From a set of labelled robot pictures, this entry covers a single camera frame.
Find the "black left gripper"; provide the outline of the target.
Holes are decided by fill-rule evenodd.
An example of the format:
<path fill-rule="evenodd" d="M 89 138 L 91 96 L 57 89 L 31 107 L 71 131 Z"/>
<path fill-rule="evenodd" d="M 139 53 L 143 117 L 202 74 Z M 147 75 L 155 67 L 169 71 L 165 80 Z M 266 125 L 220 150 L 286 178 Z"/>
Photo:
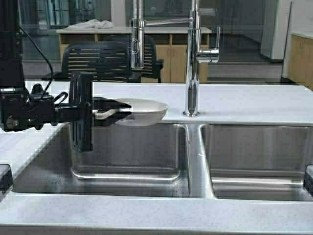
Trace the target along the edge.
<path fill-rule="evenodd" d="M 55 106 L 55 121 L 70 123 L 71 146 L 78 152 L 93 150 L 92 129 L 107 127 L 130 116 L 130 104 L 104 97 L 92 97 L 93 74 L 75 71 L 71 75 L 69 102 Z M 105 119 L 93 119 L 92 112 L 117 111 Z"/>

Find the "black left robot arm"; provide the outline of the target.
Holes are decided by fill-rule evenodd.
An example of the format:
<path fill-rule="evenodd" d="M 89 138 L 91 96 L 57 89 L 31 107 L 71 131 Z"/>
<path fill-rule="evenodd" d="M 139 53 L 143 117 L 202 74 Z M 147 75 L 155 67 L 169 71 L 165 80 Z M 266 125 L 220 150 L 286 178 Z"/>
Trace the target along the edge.
<path fill-rule="evenodd" d="M 70 89 L 64 93 L 68 103 L 56 103 L 41 84 L 32 91 L 25 86 L 22 42 L 16 0 L 0 2 L 0 127 L 5 132 L 30 128 L 40 130 L 46 123 L 69 123 L 71 146 L 78 152 L 93 150 L 92 126 L 100 121 L 110 126 L 131 112 L 131 105 L 92 95 L 92 74 L 74 72 Z"/>

